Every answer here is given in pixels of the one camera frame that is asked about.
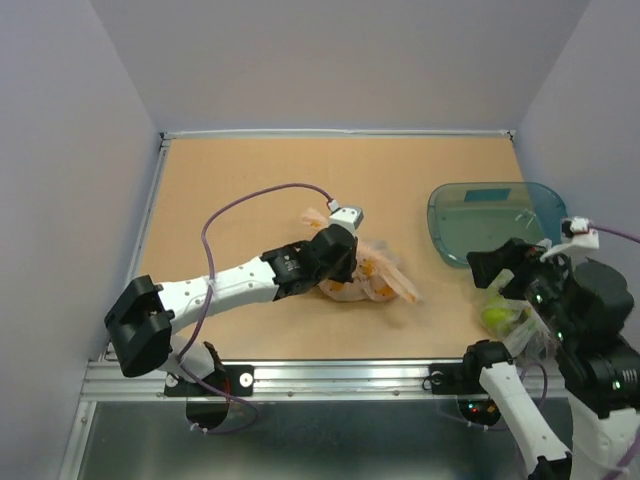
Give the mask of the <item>orange printed plastic bag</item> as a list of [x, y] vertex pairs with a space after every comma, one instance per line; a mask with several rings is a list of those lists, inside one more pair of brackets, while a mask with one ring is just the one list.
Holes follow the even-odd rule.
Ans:
[[323, 280], [318, 289], [337, 302], [384, 303], [402, 299], [418, 304], [422, 300], [416, 286], [402, 272], [400, 258], [381, 240], [358, 240], [351, 282]]

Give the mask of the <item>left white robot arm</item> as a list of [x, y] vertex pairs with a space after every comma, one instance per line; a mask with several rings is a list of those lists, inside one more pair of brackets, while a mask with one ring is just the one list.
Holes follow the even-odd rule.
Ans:
[[155, 370], [191, 384], [199, 393], [229, 397], [230, 381], [212, 344], [180, 331], [246, 305], [305, 294], [324, 280], [349, 282], [358, 239], [332, 224], [311, 239], [267, 251], [213, 276], [154, 283], [144, 275], [129, 282], [104, 323], [122, 375], [137, 378]]

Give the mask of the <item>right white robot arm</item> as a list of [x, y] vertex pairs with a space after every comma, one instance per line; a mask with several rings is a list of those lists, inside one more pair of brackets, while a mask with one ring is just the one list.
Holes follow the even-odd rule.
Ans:
[[470, 252], [474, 284], [525, 300], [557, 341], [555, 359], [573, 422], [566, 446], [524, 388], [514, 360], [496, 341], [468, 347], [463, 384], [484, 390], [519, 447], [530, 479], [628, 479], [639, 453], [639, 353], [621, 330], [634, 308], [625, 277], [595, 260], [573, 265], [564, 253], [511, 239], [491, 252]]

